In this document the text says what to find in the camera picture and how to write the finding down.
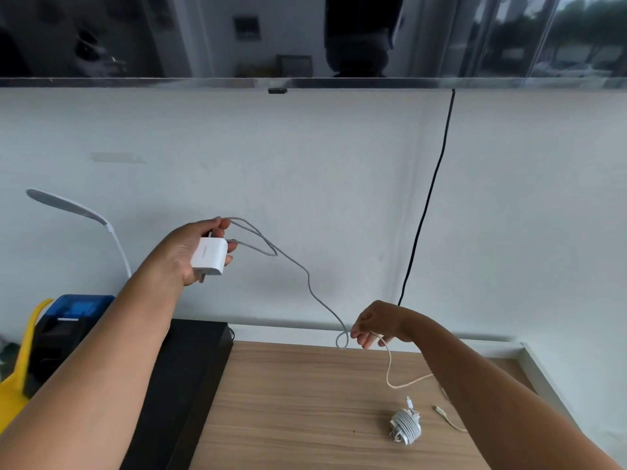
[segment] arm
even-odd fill
[[[0,468],[118,469],[129,446],[157,353],[200,237],[224,236],[228,220],[172,231],[148,256],[98,324],[0,435]],[[229,252],[235,248],[230,244]],[[231,261],[227,256],[226,263]]]
[[[377,339],[371,332],[420,348],[492,469],[620,470],[538,395],[425,315],[376,301],[351,337],[369,348]]]

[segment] yellow object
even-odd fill
[[[51,302],[52,299],[47,298],[33,311],[33,314],[28,320],[28,325],[26,325],[18,359],[15,361],[15,369],[7,379],[0,383],[0,433],[4,431],[13,418],[18,415],[28,403],[28,398],[24,396],[24,384],[26,383],[28,360],[31,356],[35,324],[37,323],[37,318],[41,311]]]

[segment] gray cable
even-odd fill
[[[265,254],[266,256],[270,256],[270,257],[277,257],[278,253],[280,252],[281,254],[283,254],[286,259],[291,260],[292,262],[294,262],[294,264],[296,264],[298,267],[300,267],[301,269],[303,269],[305,271],[305,273],[307,274],[307,287],[309,287],[309,293],[312,295],[313,298],[315,298],[318,303],[320,303],[320,305],[322,305],[324,308],[326,308],[327,310],[329,310],[333,316],[335,316],[335,318],[337,318],[337,321],[340,322],[340,324],[342,325],[342,329],[344,330],[343,332],[341,332],[339,335],[337,335],[337,338],[335,339],[335,346],[340,348],[340,349],[344,349],[347,348],[349,346],[349,331],[346,328],[346,325],[344,324],[344,322],[342,321],[342,319],[331,309],[327,306],[327,304],[325,304],[325,302],[323,302],[322,300],[320,300],[316,294],[314,293],[314,291],[312,290],[312,285],[311,285],[311,274],[309,273],[309,271],[302,266],[299,262],[297,262],[296,260],[292,259],[290,256],[288,256],[285,252],[283,252],[281,249],[279,249],[276,245],[274,245],[273,243],[271,243],[262,233],[261,231],[259,231],[259,229],[257,229],[255,226],[253,226],[252,224],[250,224],[246,219],[243,219],[241,217],[227,217],[225,219],[230,219],[231,223],[237,227],[240,227],[244,230],[247,230],[248,232],[252,232],[255,236],[259,236],[263,239],[263,242],[265,242],[268,247],[270,249],[272,249],[272,252],[267,252],[267,251],[263,251],[262,249],[259,249],[258,247],[255,247],[254,245],[250,245],[247,243],[243,243],[241,241],[237,241],[236,239],[227,239],[227,241],[229,243],[234,243],[234,244],[240,244],[240,245],[245,245],[246,247],[250,247],[251,249],[257,251],[257,252],[261,252],[262,254]],[[245,222],[248,226],[250,227],[246,227],[243,224],[239,224],[236,221],[242,221]],[[340,336],[345,335],[346,336],[346,344],[341,347],[339,344],[339,339]]]

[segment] charger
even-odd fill
[[[192,256],[194,272],[205,275],[222,275],[228,243],[223,237],[201,237],[200,244]]]

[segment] black power cord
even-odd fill
[[[438,164],[436,165],[435,171],[433,172],[431,187],[429,188],[429,194],[427,195],[427,201],[425,202],[425,210],[423,211],[423,216],[420,218],[420,223],[418,224],[418,230],[416,231],[416,237],[414,238],[414,246],[411,248],[410,265],[407,267],[407,273],[405,274],[405,280],[403,281],[403,288],[401,289],[401,297],[400,299],[398,299],[398,306],[401,306],[401,302],[403,301],[403,297],[405,296],[405,286],[407,285],[407,280],[410,278],[411,266],[414,263],[418,237],[420,236],[420,230],[423,228],[423,222],[425,221],[427,208],[429,207],[429,200],[431,199],[431,192],[433,191],[433,185],[435,185],[435,178],[436,176],[438,176],[438,170],[440,169],[440,164],[442,163],[442,157],[444,157],[444,150],[446,149],[446,137],[448,136],[448,125],[451,123],[451,113],[453,112],[454,101],[455,89],[453,89],[453,93],[451,94],[451,103],[448,106],[448,116],[446,118],[446,126],[444,127],[444,139],[442,140],[442,152],[440,153],[440,159],[438,160]]]

